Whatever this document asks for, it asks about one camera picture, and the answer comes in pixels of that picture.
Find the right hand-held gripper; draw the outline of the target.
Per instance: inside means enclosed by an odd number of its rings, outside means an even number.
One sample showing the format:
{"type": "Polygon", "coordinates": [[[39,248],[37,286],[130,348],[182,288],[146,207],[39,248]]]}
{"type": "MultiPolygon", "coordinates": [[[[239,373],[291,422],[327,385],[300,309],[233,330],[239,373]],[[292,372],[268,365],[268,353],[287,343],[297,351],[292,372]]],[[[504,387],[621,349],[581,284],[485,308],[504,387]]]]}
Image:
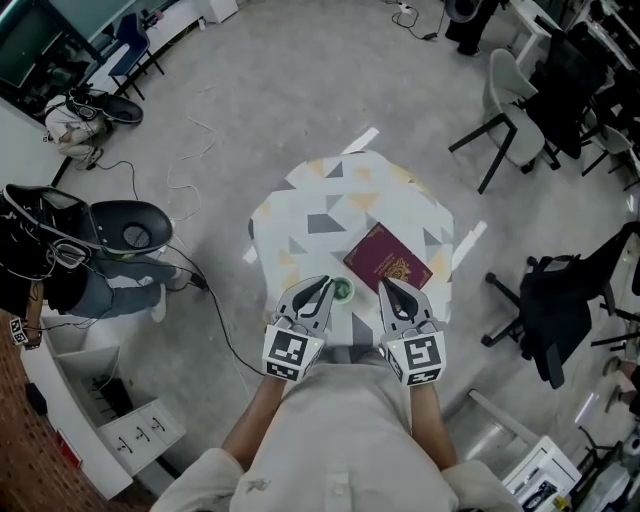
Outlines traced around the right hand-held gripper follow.
{"type": "MultiPolygon", "coordinates": [[[[381,318],[386,334],[398,334],[398,325],[422,325],[431,318],[427,296],[402,280],[382,279],[378,284],[381,318]]],[[[380,344],[384,359],[405,386],[439,380],[446,368],[444,333],[432,323],[407,329],[380,344]]]]}

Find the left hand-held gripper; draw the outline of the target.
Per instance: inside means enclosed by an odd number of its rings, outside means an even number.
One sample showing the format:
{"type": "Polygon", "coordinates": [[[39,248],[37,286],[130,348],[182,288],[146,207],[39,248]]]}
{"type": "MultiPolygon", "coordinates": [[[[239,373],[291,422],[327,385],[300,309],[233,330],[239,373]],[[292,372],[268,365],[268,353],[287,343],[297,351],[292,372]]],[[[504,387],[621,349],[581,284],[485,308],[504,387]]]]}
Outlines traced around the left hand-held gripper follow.
{"type": "Polygon", "coordinates": [[[304,279],[283,293],[265,331],[265,375],[293,383],[306,376],[326,345],[333,299],[334,280],[328,275],[304,279]]]}

